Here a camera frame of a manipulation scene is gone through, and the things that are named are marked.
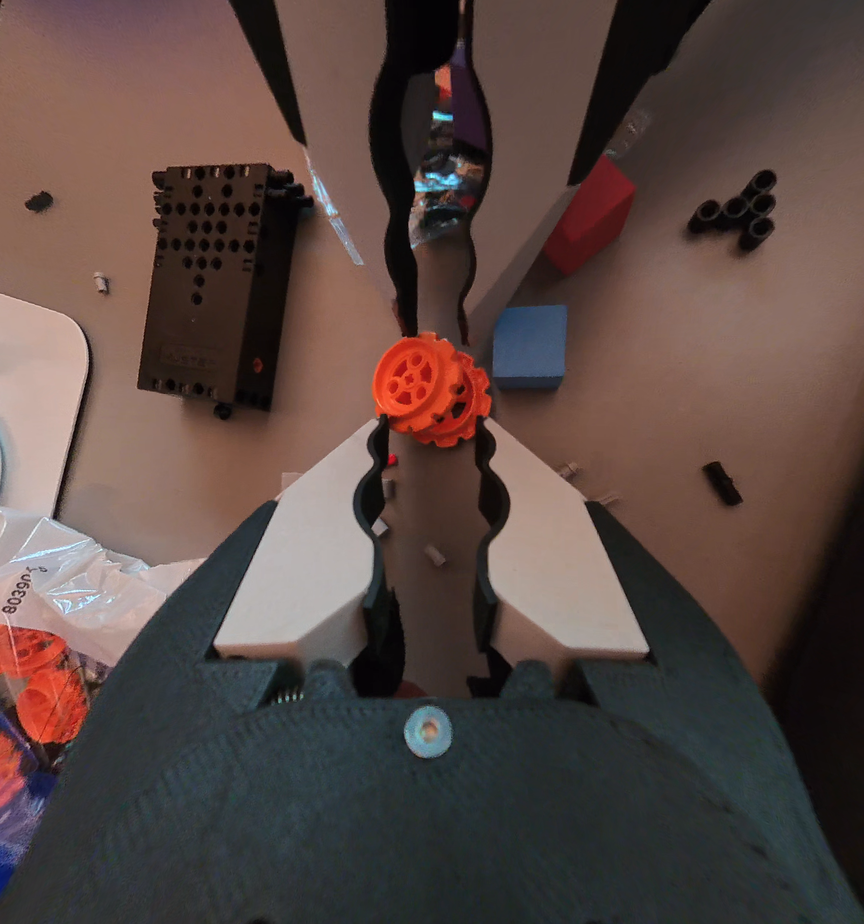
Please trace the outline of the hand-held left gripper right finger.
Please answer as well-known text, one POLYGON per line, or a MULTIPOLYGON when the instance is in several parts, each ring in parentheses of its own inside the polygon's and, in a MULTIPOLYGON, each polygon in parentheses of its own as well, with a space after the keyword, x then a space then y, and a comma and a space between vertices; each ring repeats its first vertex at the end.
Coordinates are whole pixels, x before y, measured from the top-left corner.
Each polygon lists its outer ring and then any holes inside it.
POLYGON ((584 497, 490 418, 477 418, 474 462, 486 532, 475 554, 472 622, 496 697, 513 669, 544 664, 556 685, 575 662, 640 663, 650 647, 584 497))

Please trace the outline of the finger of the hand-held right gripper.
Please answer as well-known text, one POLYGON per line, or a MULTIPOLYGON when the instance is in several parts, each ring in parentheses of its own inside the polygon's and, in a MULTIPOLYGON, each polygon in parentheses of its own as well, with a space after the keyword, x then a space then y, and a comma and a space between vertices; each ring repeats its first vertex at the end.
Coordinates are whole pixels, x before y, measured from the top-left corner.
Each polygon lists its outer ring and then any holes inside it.
POLYGON ((415 175, 436 104, 435 2, 276 2, 322 211, 417 334, 415 175))
POLYGON ((470 222, 466 340, 484 346, 577 186, 572 162, 614 1, 472 2, 470 59, 488 116, 485 189, 470 222))

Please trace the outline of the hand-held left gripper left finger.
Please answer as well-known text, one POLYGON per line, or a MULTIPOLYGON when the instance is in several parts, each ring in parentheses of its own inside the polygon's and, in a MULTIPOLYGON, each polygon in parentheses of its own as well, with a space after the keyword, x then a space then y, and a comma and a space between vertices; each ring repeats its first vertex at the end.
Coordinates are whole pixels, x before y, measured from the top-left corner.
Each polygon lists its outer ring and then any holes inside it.
POLYGON ((278 496, 214 639, 218 655, 347 667, 357 691, 391 697, 405 641, 380 537, 386 416, 363 425, 278 496))

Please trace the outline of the purple foam block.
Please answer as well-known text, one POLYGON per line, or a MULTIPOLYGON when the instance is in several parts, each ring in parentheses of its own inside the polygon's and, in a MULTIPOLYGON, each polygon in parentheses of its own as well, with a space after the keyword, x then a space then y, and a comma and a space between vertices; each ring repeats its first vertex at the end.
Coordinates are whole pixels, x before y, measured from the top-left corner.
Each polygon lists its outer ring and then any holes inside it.
POLYGON ((459 146, 487 154, 484 105, 467 63, 465 42, 462 39, 457 41, 450 57, 449 74, 453 138, 459 146))

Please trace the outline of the red foam block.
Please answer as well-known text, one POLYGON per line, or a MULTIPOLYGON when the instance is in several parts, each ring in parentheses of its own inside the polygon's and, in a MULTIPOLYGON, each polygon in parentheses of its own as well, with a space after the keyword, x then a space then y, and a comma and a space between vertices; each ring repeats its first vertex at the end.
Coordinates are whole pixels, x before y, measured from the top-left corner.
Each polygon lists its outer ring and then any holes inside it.
POLYGON ((548 262, 569 276, 613 243, 623 231, 635 192, 615 162, 601 155, 542 248, 548 262))

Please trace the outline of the shiny bag of black parts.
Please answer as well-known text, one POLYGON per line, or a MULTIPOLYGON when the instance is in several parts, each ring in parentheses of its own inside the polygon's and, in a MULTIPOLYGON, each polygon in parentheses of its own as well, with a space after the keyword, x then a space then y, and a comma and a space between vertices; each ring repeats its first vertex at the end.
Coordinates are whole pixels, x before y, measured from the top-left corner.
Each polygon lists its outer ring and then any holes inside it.
MULTIPOLYGON (((611 160, 619 160, 644 135, 651 123, 652 116, 648 111, 632 107, 604 154, 611 160)), ((414 174, 415 194, 408 223, 412 248, 454 230, 468 219, 472 206, 478 201, 484 178, 484 154, 462 153, 462 150, 454 139, 453 114, 434 109, 426 150, 414 174)), ((365 262, 306 148, 304 156, 316 201, 353 264, 364 266, 365 262)))

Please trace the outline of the orange plastic gear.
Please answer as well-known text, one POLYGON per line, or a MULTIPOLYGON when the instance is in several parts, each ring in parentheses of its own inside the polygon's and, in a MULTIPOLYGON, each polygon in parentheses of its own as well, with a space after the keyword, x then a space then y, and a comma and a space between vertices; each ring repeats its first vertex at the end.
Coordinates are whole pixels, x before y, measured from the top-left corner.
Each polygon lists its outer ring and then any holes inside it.
POLYGON ((459 351, 457 358, 461 364, 462 381, 456 402, 440 422, 424 431, 412 433, 420 444, 453 448, 461 441, 474 437, 477 418, 489 416, 492 396, 486 371, 476 366, 464 352, 459 351))
POLYGON ((404 337, 376 366, 376 413, 395 432, 431 432, 466 398, 465 371, 461 352, 449 340, 431 332, 404 337))

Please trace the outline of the blue foam block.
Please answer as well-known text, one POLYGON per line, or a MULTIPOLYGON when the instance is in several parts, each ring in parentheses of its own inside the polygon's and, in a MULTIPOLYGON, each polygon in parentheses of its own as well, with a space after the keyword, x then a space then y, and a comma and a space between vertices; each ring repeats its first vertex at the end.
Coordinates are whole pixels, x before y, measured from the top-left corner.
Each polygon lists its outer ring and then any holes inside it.
POLYGON ((507 307, 493 335, 491 381, 501 391, 550 390, 566 372, 566 305, 507 307))

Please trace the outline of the black perforated plastic box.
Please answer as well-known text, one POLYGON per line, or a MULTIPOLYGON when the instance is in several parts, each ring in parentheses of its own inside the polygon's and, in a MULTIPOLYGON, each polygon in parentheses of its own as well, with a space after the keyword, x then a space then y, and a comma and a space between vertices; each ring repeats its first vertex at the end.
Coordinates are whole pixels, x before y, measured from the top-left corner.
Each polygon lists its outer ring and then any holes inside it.
POLYGON ((313 197, 268 164, 152 174, 156 247, 138 389, 269 413, 299 217, 313 197))

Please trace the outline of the grey desk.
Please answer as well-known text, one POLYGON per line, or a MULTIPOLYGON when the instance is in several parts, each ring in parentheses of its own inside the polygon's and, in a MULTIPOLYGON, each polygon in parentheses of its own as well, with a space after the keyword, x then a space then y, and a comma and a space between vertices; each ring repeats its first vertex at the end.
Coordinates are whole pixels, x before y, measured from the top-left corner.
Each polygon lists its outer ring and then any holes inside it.
MULTIPOLYGON (((566 304, 553 393, 496 420, 575 461, 762 678, 788 643, 864 458, 864 2, 714 2, 641 107, 621 237, 510 305, 566 304), (775 232, 689 236, 706 200, 775 170, 775 232), (743 503, 702 467, 719 461, 743 503)), ((92 352, 58 518, 150 564, 210 554, 284 472, 372 416, 397 334, 322 212, 299 225, 273 412, 136 387, 155 235, 150 174, 251 156, 309 180, 226 2, 2 2, 0 292, 74 319, 92 352), (49 191, 53 206, 25 201, 49 191), (105 273, 101 295, 93 272, 105 273)))

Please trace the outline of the black multi-hole connector piece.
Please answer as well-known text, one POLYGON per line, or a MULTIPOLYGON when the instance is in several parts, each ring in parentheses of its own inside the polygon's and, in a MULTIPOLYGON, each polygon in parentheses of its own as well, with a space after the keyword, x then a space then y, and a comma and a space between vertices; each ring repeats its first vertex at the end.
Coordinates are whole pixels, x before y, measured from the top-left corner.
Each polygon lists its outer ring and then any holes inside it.
POLYGON ((738 195, 724 202, 710 199, 700 203, 685 232, 689 236, 735 234, 741 254, 754 252, 775 232, 776 183, 775 170, 756 172, 738 195))

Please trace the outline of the black long pin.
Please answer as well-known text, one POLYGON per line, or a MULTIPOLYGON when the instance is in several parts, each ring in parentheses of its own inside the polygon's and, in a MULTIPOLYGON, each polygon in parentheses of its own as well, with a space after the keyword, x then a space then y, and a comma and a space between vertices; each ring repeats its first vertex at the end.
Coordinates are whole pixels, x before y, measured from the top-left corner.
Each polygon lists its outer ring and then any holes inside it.
POLYGON ((702 472, 718 499, 726 506, 739 506, 744 502, 734 480, 719 461, 705 464, 702 472))

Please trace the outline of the crinkled bag of orange gears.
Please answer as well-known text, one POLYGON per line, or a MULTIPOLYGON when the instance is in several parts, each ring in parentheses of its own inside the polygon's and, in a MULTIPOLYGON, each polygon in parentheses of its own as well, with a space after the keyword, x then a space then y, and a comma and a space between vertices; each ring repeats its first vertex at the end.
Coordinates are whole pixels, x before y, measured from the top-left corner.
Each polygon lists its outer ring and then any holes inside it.
POLYGON ((164 565, 0 506, 0 732, 52 771, 108 675, 205 559, 164 565))

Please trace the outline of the dark perforated panel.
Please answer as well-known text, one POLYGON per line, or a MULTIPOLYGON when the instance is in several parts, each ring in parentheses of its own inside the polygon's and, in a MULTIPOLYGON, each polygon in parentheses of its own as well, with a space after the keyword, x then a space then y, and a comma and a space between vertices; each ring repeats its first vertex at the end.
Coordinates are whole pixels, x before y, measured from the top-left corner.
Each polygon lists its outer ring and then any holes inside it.
POLYGON ((864 906, 864 463, 770 694, 822 831, 864 906))

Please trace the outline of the white rounded stand base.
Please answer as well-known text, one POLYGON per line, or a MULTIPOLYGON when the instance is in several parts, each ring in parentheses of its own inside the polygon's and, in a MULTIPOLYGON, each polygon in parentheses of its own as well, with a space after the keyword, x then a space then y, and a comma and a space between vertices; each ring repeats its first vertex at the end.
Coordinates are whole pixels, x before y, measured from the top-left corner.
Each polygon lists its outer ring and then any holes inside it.
POLYGON ((50 518, 91 372, 80 326, 0 294, 0 505, 50 518))

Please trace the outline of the clear bag of mixed parts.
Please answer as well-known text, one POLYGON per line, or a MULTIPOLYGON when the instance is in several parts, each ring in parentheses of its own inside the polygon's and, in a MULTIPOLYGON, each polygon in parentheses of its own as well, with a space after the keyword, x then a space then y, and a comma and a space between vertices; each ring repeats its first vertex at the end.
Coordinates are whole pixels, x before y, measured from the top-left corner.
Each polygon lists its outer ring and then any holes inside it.
POLYGON ((41 824, 57 782, 50 761, 0 700, 0 869, 14 870, 41 824))

